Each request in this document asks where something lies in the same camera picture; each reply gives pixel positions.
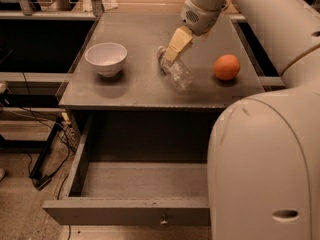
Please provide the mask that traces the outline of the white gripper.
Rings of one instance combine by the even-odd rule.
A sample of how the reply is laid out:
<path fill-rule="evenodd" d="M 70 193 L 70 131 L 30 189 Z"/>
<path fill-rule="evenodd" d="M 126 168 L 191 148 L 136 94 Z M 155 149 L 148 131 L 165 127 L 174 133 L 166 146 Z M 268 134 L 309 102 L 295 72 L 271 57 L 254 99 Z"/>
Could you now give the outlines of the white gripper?
<path fill-rule="evenodd" d="M 192 0 L 186 0 L 181 12 L 181 19 L 185 26 L 176 29 L 166 48 L 164 58 L 173 63 L 192 42 L 193 34 L 201 36 L 212 29 L 220 12 L 220 6 L 209 9 L 196 5 Z"/>

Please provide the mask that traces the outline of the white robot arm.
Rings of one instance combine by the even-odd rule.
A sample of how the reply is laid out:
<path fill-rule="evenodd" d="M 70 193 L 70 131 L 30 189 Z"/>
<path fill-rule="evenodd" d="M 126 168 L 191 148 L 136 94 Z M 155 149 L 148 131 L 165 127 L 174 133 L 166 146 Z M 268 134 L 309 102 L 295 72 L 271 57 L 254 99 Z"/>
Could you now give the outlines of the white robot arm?
<path fill-rule="evenodd" d="M 186 0 L 181 54 L 206 33 L 224 0 Z M 235 0 L 284 83 L 243 98 L 217 119 L 209 140 L 213 240 L 320 239 L 320 28 L 304 0 Z"/>

